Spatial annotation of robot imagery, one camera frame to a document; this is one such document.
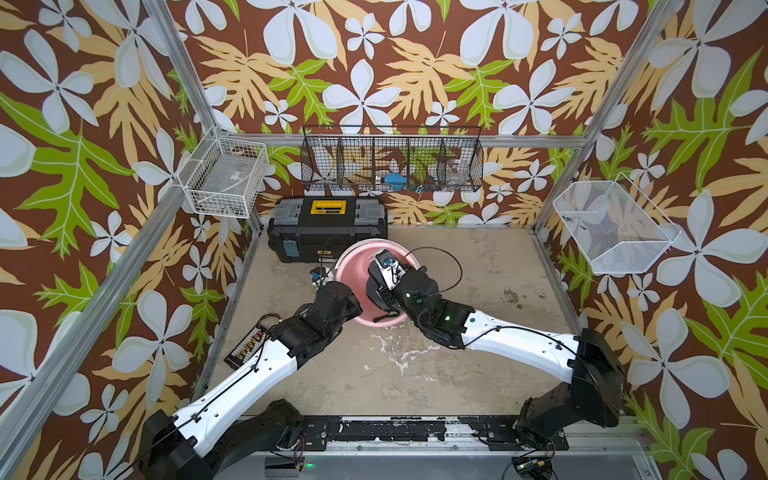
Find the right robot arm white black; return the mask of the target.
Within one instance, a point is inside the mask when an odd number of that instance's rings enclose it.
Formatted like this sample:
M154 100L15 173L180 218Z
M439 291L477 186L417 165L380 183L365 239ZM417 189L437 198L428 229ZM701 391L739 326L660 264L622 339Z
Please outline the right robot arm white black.
M426 268L402 263L387 250L376 255L368 273L368 298L388 313L406 315L429 340L452 350L499 355L558 379L549 392L523 403L512 427L518 442L543 449L580 421L618 425L626 373L597 331L541 331L446 300Z

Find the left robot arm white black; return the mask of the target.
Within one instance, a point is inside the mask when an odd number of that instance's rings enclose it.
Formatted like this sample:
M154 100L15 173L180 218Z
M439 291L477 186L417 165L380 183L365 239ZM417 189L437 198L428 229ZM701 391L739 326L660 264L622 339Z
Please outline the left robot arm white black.
M272 387L321 353L362 312L353 291L331 281L311 304L269 328L254 356L197 401L144 424L133 465L147 479L212 479L256 451L288 448L302 415L287 401L249 420L243 414Z

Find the pink plastic bucket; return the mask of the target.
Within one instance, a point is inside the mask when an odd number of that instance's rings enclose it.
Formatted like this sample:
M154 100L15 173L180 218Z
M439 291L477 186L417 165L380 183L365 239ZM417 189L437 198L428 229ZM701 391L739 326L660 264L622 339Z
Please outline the pink plastic bucket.
M413 254L405 257L408 253L406 247L391 240L371 238L349 247L339 258L334 271L334 279L351 288L363 309L355 321L371 328L392 327L408 319L406 314L400 313L397 316L374 322L374 319L384 315L385 311L378 308L368 298L366 285L370 279L368 267L374 261L375 255L382 249L388 249L398 260L405 260L414 268L420 267L419 261Z

